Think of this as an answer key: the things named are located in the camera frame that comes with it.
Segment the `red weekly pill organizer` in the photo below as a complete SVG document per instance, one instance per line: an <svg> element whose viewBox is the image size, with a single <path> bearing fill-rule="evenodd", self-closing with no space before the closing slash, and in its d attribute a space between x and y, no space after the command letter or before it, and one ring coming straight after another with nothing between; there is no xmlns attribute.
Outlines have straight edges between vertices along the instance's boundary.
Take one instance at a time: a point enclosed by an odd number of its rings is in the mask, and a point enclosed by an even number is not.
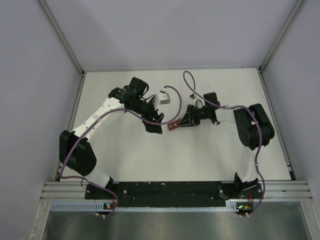
<svg viewBox="0 0 320 240"><path fill-rule="evenodd" d="M177 119L177 120L174 120L174 121L168 123L168 124L167 124L168 130L169 130L169 131L173 131L173 130L179 128L179 127L180 127L180 122L181 122L181 119L179 118L179 119Z"/></svg>

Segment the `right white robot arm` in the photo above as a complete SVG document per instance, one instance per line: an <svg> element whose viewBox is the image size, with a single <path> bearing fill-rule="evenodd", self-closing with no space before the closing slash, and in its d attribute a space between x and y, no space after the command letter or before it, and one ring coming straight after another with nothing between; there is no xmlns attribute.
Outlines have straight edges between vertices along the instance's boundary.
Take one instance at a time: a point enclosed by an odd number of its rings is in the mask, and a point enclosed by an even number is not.
<svg viewBox="0 0 320 240"><path fill-rule="evenodd" d="M202 120L210 120L214 125L221 123L235 124L240 142L243 145L239 167L234 174L231 187L219 185L218 194L221 199L238 197L248 198L250 195L262 197L263 185L258 183L262 177L259 170L259 154L275 136L275 130L260 103L249 107L221 106L215 92L203 95L205 105L189 104L183 118L178 122L180 127L195 127Z"/></svg>

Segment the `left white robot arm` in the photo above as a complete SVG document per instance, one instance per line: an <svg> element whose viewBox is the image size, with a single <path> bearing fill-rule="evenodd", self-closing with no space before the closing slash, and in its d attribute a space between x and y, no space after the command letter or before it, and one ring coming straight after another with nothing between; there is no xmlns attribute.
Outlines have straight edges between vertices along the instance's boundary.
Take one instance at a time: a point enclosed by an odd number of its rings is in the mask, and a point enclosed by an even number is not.
<svg viewBox="0 0 320 240"><path fill-rule="evenodd" d="M77 173L76 178L94 183L102 198L109 198L114 191L113 179L97 165L94 143L108 127L125 113L132 113L142 120L148 133L162 134L163 113L160 105L168 104L170 96L163 88L150 100L144 95L149 85L133 77L123 88L116 87L108 94L100 107L81 125L64 130L59 136L59 161L63 168Z"/></svg>

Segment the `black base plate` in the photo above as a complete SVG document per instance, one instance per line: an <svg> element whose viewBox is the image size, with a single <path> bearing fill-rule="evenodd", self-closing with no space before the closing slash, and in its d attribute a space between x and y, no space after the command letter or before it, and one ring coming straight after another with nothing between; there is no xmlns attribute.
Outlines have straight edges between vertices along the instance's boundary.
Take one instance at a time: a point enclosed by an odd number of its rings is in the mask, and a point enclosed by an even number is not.
<svg viewBox="0 0 320 240"><path fill-rule="evenodd" d="M234 181L121 181L110 188L119 207L224 207L226 200L259 200L263 185Z"/></svg>

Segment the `right aluminium frame post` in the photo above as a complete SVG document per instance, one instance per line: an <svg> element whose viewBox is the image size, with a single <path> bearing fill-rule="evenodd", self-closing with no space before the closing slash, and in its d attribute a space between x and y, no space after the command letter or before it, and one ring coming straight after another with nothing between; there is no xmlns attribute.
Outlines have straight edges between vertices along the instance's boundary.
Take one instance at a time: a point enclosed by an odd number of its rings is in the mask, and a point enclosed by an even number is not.
<svg viewBox="0 0 320 240"><path fill-rule="evenodd" d="M273 42L270 50L268 51L266 57L264 58L262 64L258 68L259 72L262 73L268 67L270 61L273 59L274 55L276 54L278 48L281 46L283 40L285 39L286 35L288 34L290 28L292 27L293 23L299 16L300 12L304 8L306 4L306 0L297 0L294 4L293 9L291 10L289 16L285 20L280 32L278 33L275 41Z"/></svg>

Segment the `aluminium frame post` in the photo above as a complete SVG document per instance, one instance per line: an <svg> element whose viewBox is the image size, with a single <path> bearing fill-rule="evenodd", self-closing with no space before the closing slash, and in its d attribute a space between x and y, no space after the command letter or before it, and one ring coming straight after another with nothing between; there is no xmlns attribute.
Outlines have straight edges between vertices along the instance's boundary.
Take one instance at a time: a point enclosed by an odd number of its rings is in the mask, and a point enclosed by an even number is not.
<svg viewBox="0 0 320 240"><path fill-rule="evenodd" d="M283 40L285 39L286 35L288 34L290 28L292 27L293 23L299 16L300 12L304 8L306 4L306 0L297 0L294 4L293 9L291 10L289 16L285 20L280 32L278 33L275 41L273 42L270 50L268 51L266 57L264 58L262 64L258 68L259 72L262 73L268 67L270 61L273 59L274 55L276 54L278 48L281 46Z"/></svg>
<svg viewBox="0 0 320 240"><path fill-rule="evenodd" d="M53 12L50 9L50 6L48 5L46 0L37 0L36 1L42 10L43 14L47 18L54 34L56 35L58 41L60 42L64 52L66 53L67 57L69 58L70 62L76 69L76 71L79 73L80 76L84 75L84 70L81 67L80 62L78 61L71 45L69 44L65 34L63 33L61 27L59 26L58 21L56 20Z"/></svg>

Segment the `left aluminium frame post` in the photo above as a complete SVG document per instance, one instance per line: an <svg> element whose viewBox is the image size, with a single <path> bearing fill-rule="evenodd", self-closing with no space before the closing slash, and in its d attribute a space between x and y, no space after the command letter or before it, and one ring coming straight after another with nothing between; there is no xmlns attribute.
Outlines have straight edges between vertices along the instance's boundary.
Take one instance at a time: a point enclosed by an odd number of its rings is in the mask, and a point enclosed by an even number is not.
<svg viewBox="0 0 320 240"><path fill-rule="evenodd" d="M42 10L43 14L47 18L54 34L56 35L58 41L60 42L64 52L66 53L67 57L69 58L70 62L76 69L76 71L79 73L80 76L84 75L84 70L81 67L80 62L78 61L71 45L69 44L65 34L63 33L61 27L59 26L58 21L56 20L53 12L50 9L50 6L48 5L46 0L37 0L36 1Z"/></svg>

